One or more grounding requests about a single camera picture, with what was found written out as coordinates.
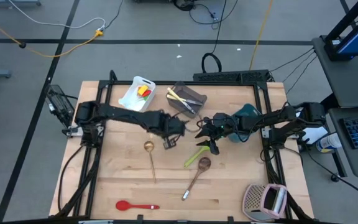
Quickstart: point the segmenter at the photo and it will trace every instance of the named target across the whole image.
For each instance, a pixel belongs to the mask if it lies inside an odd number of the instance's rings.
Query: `wooden spoon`
[[[183,194],[181,200],[186,200],[187,196],[190,193],[191,188],[193,187],[194,183],[196,182],[198,176],[202,174],[203,172],[207,171],[211,167],[211,160],[207,157],[202,157],[200,161],[198,161],[198,170],[197,174],[194,177],[193,181],[191,181],[190,186],[187,188],[185,193]]]

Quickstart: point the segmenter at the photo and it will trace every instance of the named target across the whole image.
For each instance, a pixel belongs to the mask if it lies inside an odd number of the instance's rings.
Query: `cable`
[[[301,54],[299,57],[297,57],[297,58],[295,58],[295,59],[293,59],[293,60],[291,60],[291,61],[289,61],[289,62],[287,62],[287,63],[284,63],[283,65],[280,65],[280,66],[278,66],[277,68],[274,68],[273,70],[271,70],[271,72],[274,72],[274,71],[276,71],[277,69],[282,68],[282,67],[288,65],[289,63],[298,60],[298,59],[301,58],[302,56],[304,56],[304,55],[306,55],[307,53],[309,53],[311,50],[313,50],[313,48],[310,48],[307,52]]]
[[[104,28],[104,29],[107,29],[111,24],[112,24],[112,22],[114,22],[116,19],[117,19],[117,17],[118,17],[118,15],[119,15],[119,11],[121,10],[121,6],[122,6],[122,3],[124,2],[124,0],[121,0],[121,3],[120,3],[120,5],[119,5],[119,7],[118,7],[118,11],[117,11],[117,14],[116,14],[116,16],[109,22],[109,24],[106,26],[106,28]]]
[[[10,38],[13,42],[19,44],[19,47],[20,47],[20,48],[25,48],[25,47],[26,47],[26,44],[25,44],[25,43],[22,43],[22,42],[18,41],[17,39],[13,38],[13,37],[10,36],[7,32],[5,32],[3,29],[0,28],[0,31],[1,31],[5,36],[7,36],[8,38]],[[36,50],[34,50],[34,49],[32,49],[32,48],[29,48],[29,47],[26,48],[26,49],[29,50],[29,51],[31,51],[31,52],[33,52],[33,53],[35,53],[35,54],[37,54],[37,55],[43,56],[43,57],[48,57],[48,58],[61,57],[61,56],[63,56],[63,55],[69,54],[70,52],[72,52],[73,50],[75,50],[75,49],[78,48],[78,47],[81,47],[81,46],[83,46],[83,45],[85,45],[85,44],[88,44],[88,43],[92,42],[92,40],[94,40],[94,39],[96,39],[97,37],[100,37],[100,36],[102,36],[102,35],[103,35],[103,32],[102,32],[101,30],[96,30],[95,35],[94,35],[92,38],[90,38],[90,40],[87,40],[86,42],[83,42],[82,44],[78,44],[78,45],[74,46],[73,48],[71,48],[70,50],[68,50],[68,51],[66,51],[66,52],[64,52],[64,53],[62,53],[62,54],[59,54],[59,55],[45,55],[45,54],[40,53],[40,52],[38,52],[38,51],[36,51]]]
[[[314,56],[313,59],[311,59],[311,61],[306,65],[305,69],[303,69],[301,75],[296,79],[295,83],[291,86],[291,88],[285,93],[285,94],[288,94],[292,88],[296,85],[296,83],[299,81],[299,79],[302,77],[302,75],[305,73],[306,69],[308,69],[308,66],[316,59],[317,55]]]
[[[223,17],[224,9],[226,8],[226,3],[227,3],[227,0],[224,0],[224,5],[223,5],[222,16],[221,17]],[[211,52],[211,54],[213,54],[215,52],[216,45],[218,44],[219,33],[221,32],[221,26],[222,26],[222,21],[219,21],[218,34],[216,35],[214,50]]]
[[[226,3],[227,3],[227,0],[224,0],[224,5],[223,5],[223,9],[222,9],[222,17],[223,17],[223,14],[224,14],[224,9],[226,8]],[[218,71],[219,71],[219,72],[222,72],[222,63],[221,63],[221,61],[218,59],[218,57],[214,55],[216,46],[217,46],[217,44],[218,44],[219,34],[220,34],[220,32],[221,32],[221,27],[222,27],[222,21],[219,21],[218,34],[216,35],[216,40],[215,40],[214,49],[213,49],[212,52],[205,53],[204,56],[203,56],[203,58],[201,59],[201,69],[202,69],[203,73],[206,73],[206,71],[205,71],[205,59],[206,59],[206,57],[208,57],[208,56],[211,56],[211,57],[215,60],[216,65],[218,66]]]
[[[196,20],[194,19],[194,17],[191,15],[191,10],[196,9],[197,6],[203,6],[203,7],[205,7],[205,8],[208,10],[209,15],[211,16],[211,18],[213,18],[213,19],[215,20],[215,19],[216,19],[215,15],[211,12],[211,10],[209,10],[209,7],[208,7],[208,6],[205,6],[204,4],[194,4],[194,5],[193,5],[193,8],[189,11],[189,15],[190,15],[190,18],[191,18],[194,22],[196,22],[196,23],[198,23],[198,24],[202,24],[202,25],[211,25],[212,29],[217,29],[217,28],[214,28],[213,25],[214,25],[214,24],[220,24],[220,22],[223,22],[224,20],[226,20],[226,19],[231,15],[231,13],[233,12],[234,8],[237,6],[238,1],[239,1],[239,0],[236,0],[236,2],[235,2],[234,5],[233,5],[233,8],[230,10],[229,14],[228,14],[225,18],[223,18],[223,14],[222,14],[222,16],[221,16],[222,19],[221,19],[221,20],[218,19],[218,21],[216,21],[216,22],[198,22],[198,21],[196,21]]]
[[[273,151],[273,155],[271,156],[271,157],[269,157],[268,159],[263,159],[262,158],[262,153],[265,151],[265,149],[262,149],[261,151],[260,151],[260,154],[259,154],[259,157],[260,157],[260,160],[261,161],[263,161],[263,162],[270,162],[272,159],[274,159],[274,157],[276,156],[276,149],[274,149],[274,151]]]
[[[92,38],[90,38],[89,40],[83,42],[82,44],[78,44],[78,45],[74,46],[74,47],[71,48],[70,50],[68,50],[68,51],[66,51],[66,52],[64,52],[64,53],[62,53],[62,54],[59,54],[59,55],[45,55],[45,54],[40,53],[40,52],[38,52],[38,51],[36,51],[36,50],[34,50],[34,49],[31,49],[31,48],[27,48],[27,50],[29,50],[29,51],[31,51],[31,52],[37,54],[37,55],[43,56],[43,57],[48,57],[48,58],[61,57],[61,56],[63,56],[63,55],[66,55],[66,54],[71,53],[73,50],[75,50],[75,49],[78,48],[78,47],[84,46],[84,45],[86,45],[86,44],[92,42],[94,39],[98,38],[98,37],[101,36],[102,34],[103,34],[103,33],[102,33],[100,30],[96,30],[96,33],[95,33],[95,35],[94,35]]]
[[[104,26],[106,25],[106,21],[103,19],[103,18],[100,18],[100,17],[96,17],[96,18],[93,18],[91,19],[90,21],[84,23],[83,25],[81,26],[78,26],[78,27],[72,27],[72,26],[67,26],[65,24],[52,24],[52,23],[48,23],[48,22],[39,22],[39,21],[36,21],[35,19],[31,18],[29,15],[27,15],[25,12],[23,12],[21,9],[19,9],[19,7],[17,7],[11,0],[8,0],[19,12],[21,12],[23,15],[25,15],[27,18],[29,18],[31,21],[35,22],[35,23],[38,23],[38,24],[42,24],[42,25],[50,25],[50,26],[63,26],[63,27],[68,27],[68,28],[71,28],[71,29],[79,29],[79,28],[82,28],[86,25],[88,25],[89,23],[95,21],[96,19],[99,19],[99,20],[102,20],[103,21],[103,25],[99,28],[99,30],[104,30]]]
[[[296,151],[293,150],[293,149],[289,149],[289,148],[287,148],[287,147],[284,147],[283,149],[285,149],[285,150],[287,150],[287,151],[291,151],[291,152],[297,154],[298,156],[301,156],[301,154],[300,154],[299,152],[296,152]]]
[[[330,171],[329,169],[327,169],[325,166],[321,165],[319,162],[317,162],[310,154],[309,150],[306,149],[306,151],[308,152],[309,156],[310,156],[310,159],[313,160],[315,163],[317,163],[317,165],[319,165],[321,168],[323,168],[324,170],[326,170],[327,172],[329,172],[330,174],[336,176],[340,181],[344,182],[345,184],[349,185],[350,187],[352,187],[354,190],[358,191],[358,188],[349,183],[348,181],[342,179],[341,177],[339,177],[337,174],[335,174],[334,172]]]
[[[205,5],[203,5],[203,4],[195,4],[194,6],[193,6],[193,9],[196,9],[196,6],[203,6],[204,8],[206,8],[206,10],[208,11],[208,13],[209,13],[209,16],[211,16],[211,18],[215,21],[215,20],[218,20],[218,18],[216,18],[216,16],[214,15],[214,13],[212,13],[210,10],[209,10],[209,8],[207,7],[207,6],[205,6]],[[194,22],[196,22],[196,23],[198,23],[198,24],[204,24],[204,22],[198,22],[198,21],[196,21],[194,18],[193,18],[193,16],[191,15],[191,11],[189,11],[189,15],[190,15],[190,18],[194,21]],[[216,30],[217,28],[219,28],[219,25],[217,26],[217,27],[215,27],[214,26],[214,24],[219,24],[219,22],[216,22],[216,23],[210,23],[211,24],[211,28],[213,29],[213,30]]]
[[[78,97],[76,96],[70,96],[70,95],[64,95],[62,94],[63,96],[67,97],[67,98],[71,98],[71,99],[74,99],[74,100],[78,100]]]
[[[313,54],[314,54],[314,52],[312,52],[311,54],[309,54],[309,56],[308,56],[306,59],[304,59],[301,63],[299,63],[299,65],[296,66],[296,67],[294,68],[294,70],[292,70],[292,72],[291,72],[289,75],[287,75],[287,77],[285,77],[282,82],[285,82],[285,80],[287,80],[287,78],[289,78],[289,77],[303,64],[303,62],[307,61],[307,60],[310,58],[310,56],[312,56]]]
[[[251,70],[251,68],[252,68],[252,64],[254,62],[254,57],[255,57],[255,54],[256,54],[256,50],[258,48],[259,40],[262,37],[262,33],[264,31],[265,24],[266,24],[266,21],[267,21],[267,18],[269,16],[269,14],[270,14],[270,10],[272,8],[272,5],[273,5],[273,0],[270,0],[270,3],[268,4],[268,9],[267,9],[267,11],[265,13],[265,19],[264,19],[264,21],[262,23],[262,27],[260,27],[258,39],[256,40],[256,44],[255,44],[255,47],[254,47],[254,52],[252,53],[251,63],[249,64],[249,70]]]
[[[201,125],[203,125],[203,117],[202,117],[200,114],[198,114],[198,118],[200,119],[199,121],[201,121]],[[188,128],[186,127],[186,131],[188,131],[188,132],[190,132],[190,133],[197,133],[198,131],[201,130],[201,127],[199,127],[198,125],[197,125],[197,127],[198,127],[197,130],[190,130],[190,129],[188,129]]]
[[[83,146],[80,146],[80,148],[78,148],[73,155],[70,156],[70,158],[68,158],[66,164],[63,166],[62,169],[62,173],[60,174],[60,180],[59,180],[59,189],[58,189],[58,193],[57,193],[57,208],[59,209],[59,212],[61,212],[62,207],[61,207],[61,197],[62,197],[62,185],[63,185],[63,175],[65,174],[66,168],[68,166],[68,164],[70,163],[70,161],[81,151],[81,149],[83,148]]]

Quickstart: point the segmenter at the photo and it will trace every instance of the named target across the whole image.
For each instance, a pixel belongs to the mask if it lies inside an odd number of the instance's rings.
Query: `wooden tabletop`
[[[124,96],[128,87],[114,85],[110,104],[121,107],[118,99]],[[201,116],[212,118],[217,112],[233,114],[246,103],[255,105],[253,88],[249,86],[190,86],[190,88],[208,96],[204,108],[200,111]],[[83,82],[78,102],[94,100],[97,91],[98,82]],[[157,86],[156,91],[148,110],[163,109],[166,113],[177,113],[178,111],[170,107],[165,98],[167,86]],[[287,100],[282,83],[268,83],[268,93],[272,110],[280,109]],[[264,107],[261,91],[260,97]],[[188,120],[184,115],[179,115],[179,118]],[[189,129],[196,129],[195,121],[196,119],[189,122]],[[211,168],[200,175],[187,200],[182,201],[183,193],[196,174],[198,159],[187,169],[183,164],[198,151],[199,147],[196,143],[206,139],[195,139],[195,135],[186,132],[185,136],[177,142],[176,147],[165,150],[159,137],[151,136],[139,126],[108,121],[91,218],[133,220],[138,214],[143,214],[145,220],[224,221],[228,216],[233,216],[235,221],[249,220],[241,212],[246,187],[253,183],[268,183],[265,164],[259,157],[262,150],[260,134],[253,134],[246,143],[233,143],[228,138],[220,139],[217,141],[221,152],[218,156],[208,151],[204,152],[201,157],[206,156],[211,159]],[[149,155],[143,148],[144,142],[150,139],[155,144],[152,156],[157,176],[156,184],[152,177]],[[80,138],[68,140],[62,167],[79,145]],[[285,145],[295,151],[298,150],[294,140],[287,140]],[[84,152],[83,149],[70,162],[63,177],[63,205],[78,186]],[[312,217],[313,212],[300,157],[284,150],[281,151],[281,155],[288,190],[305,213]],[[58,185],[50,209],[51,215],[58,212],[57,190]],[[83,194],[80,214],[85,212],[87,191],[85,190]],[[127,200],[134,204],[160,205],[160,209],[130,209],[121,212],[115,206],[119,200]]]

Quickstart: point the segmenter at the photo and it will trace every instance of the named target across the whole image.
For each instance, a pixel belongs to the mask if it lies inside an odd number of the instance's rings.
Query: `red plastic spoon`
[[[120,211],[125,211],[130,208],[159,209],[160,207],[158,205],[131,205],[129,202],[122,200],[117,202],[116,208]]]

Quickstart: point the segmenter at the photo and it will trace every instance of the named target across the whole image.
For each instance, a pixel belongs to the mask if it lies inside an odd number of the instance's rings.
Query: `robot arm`
[[[172,117],[162,110],[137,112],[110,106],[95,101],[87,101],[78,105],[75,123],[82,127],[83,137],[81,143],[87,146],[99,144],[97,127],[106,120],[122,121],[137,124],[148,133],[153,133],[164,139],[164,147],[170,149],[176,145],[172,135],[185,135],[186,122]]]
[[[297,109],[301,109],[300,115],[296,116]],[[229,134],[249,135],[259,128],[271,126],[284,121],[289,123],[282,128],[269,130],[269,143],[271,146],[283,147],[287,137],[292,134],[304,135],[305,128],[318,128],[324,125],[324,108],[319,103],[302,103],[296,106],[283,106],[282,109],[260,116],[230,116],[224,113],[216,113],[213,119],[204,118],[205,125],[195,138],[209,136],[209,141],[199,143],[200,146],[209,146],[211,152],[219,154],[215,141]]]

